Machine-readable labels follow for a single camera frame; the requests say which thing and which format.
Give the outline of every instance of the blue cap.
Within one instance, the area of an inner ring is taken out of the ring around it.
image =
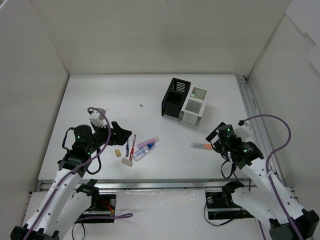
[[[147,144],[147,146],[148,146],[149,149],[152,148],[153,145],[155,145],[154,142],[153,142],[153,143],[150,143],[150,144]]]

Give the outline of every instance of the small wooden block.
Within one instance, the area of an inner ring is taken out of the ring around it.
[[[134,163],[126,158],[122,158],[121,162],[129,167],[131,167]]]
[[[119,149],[114,150],[114,152],[117,157],[121,157],[121,152]]]

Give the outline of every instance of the small bottle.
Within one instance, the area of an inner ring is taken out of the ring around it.
[[[145,155],[147,155],[150,152],[150,149],[153,147],[153,145],[155,145],[155,143],[150,143],[146,146],[144,146],[143,148],[141,148],[140,150],[136,151],[133,154],[133,159],[137,162],[140,159],[142,159]]]
[[[156,142],[159,142],[159,140],[159,137],[155,136],[151,139],[148,139],[147,141],[141,142],[137,145],[138,149],[142,149],[144,146],[147,146],[148,144],[155,144]]]

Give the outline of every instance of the pink tube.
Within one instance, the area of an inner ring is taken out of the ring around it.
[[[148,144],[152,144],[152,143],[156,143],[156,142],[159,142],[159,137],[158,136],[155,136],[147,141],[144,141],[144,142],[141,142],[139,143],[137,146],[138,146],[138,149],[142,149],[144,146],[148,145]]]

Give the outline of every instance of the white wall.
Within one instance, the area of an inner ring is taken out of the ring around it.
[[[249,74],[290,0],[32,0],[70,74]]]
[[[68,74],[29,0],[0,6],[0,33],[0,238],[10,239],[36,188]]]
[[[320,1],[319,0],[293,0],[285,13],[300,29],[316,43],[308,59],[320,73]]]
[[[289,186],[319,186],[320,74],[308,56],[315,43],[285,15],[249,81],[262,113],[284,118],[292,140],[278,160]],[[274,148],[287,139],[285,126],[265,120]]]

